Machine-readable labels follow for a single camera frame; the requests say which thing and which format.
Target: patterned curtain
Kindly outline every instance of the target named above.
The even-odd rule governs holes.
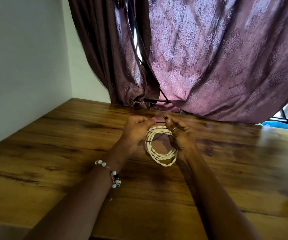
[[[149,0],[149,18],[149,60],[176,107],[259,123],[288,102],[288,0]]]
[[[138,60],[128,20],[128,0],[69,0],[69,4],[87,61],[108,89],[111,103],[149,107],[144,97],[158,98],[160,91],[158,82]],[[132,4],[135,12],[135,0]],[[148,0],[138,0],[136,5],[141,7],[139,31],[143,32],[149,28]],[[143,42],[150,42],[150,34],[143,37]]]

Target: white wall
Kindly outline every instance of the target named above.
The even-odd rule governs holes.
[[[61,0],[0,0],[0,141],[71,97]]]
[[[68,0],[62,0],[73,97],[110,103],[107,89],[93,73],[78,38]]]

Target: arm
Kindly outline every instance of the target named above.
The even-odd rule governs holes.
[[[178,127],[174,137],[170,136],[170,142],[178,149],[178,159],[184,162],[191,175],[213,239],[261,239],[199,153],[194,129],[176,118],[165,119],[170,131]]]
[[[68,193],[24,238],[38,240],[87,240],[102,203],[112,186],[110,171],[117,173],[137,149],[156,119],[128,118],[123,134],[102,157],[110,170],[98,165]]]

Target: wood grain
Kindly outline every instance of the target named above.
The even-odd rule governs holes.
[[[33,227],[134,114],[162,120],[165,113],[71,99],[0,142],[0,223]],[[263,239],[288,239],[288,130],[174,116],[197,130],[205,160]],[[152,145],[160,153],[170,149],[167,136]],[[110,191],[94,237],[207,239],[177,165],[156,164],[141,145],[120,176],[123,186]]]

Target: cream colored wire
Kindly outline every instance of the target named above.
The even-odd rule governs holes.
[[[146,133],[146,142],[145,142],[145,149],[146,151],[150,154],[150,156],[153,158],[153,160],[155,162],[157,162],[158,164],[164,166],[164,167],[169,167],[171,165],[173,165],[173,163],[176,161],[177,158],[177,150],[176,149],[172,149],[170,150],[167,154],[159,154],[157,153],[153,148],[152,148],[152,140],[154,138],[155,134],[168,134],[168,135],[172,135],[172,133],[167,129],[166,126],[155,126],[150,128],[147,133]],[[163,160],[167,160],[167,159],[171,159],[172,157],[174,157],[173,161],[170,164],[164,164],[160,161]]]

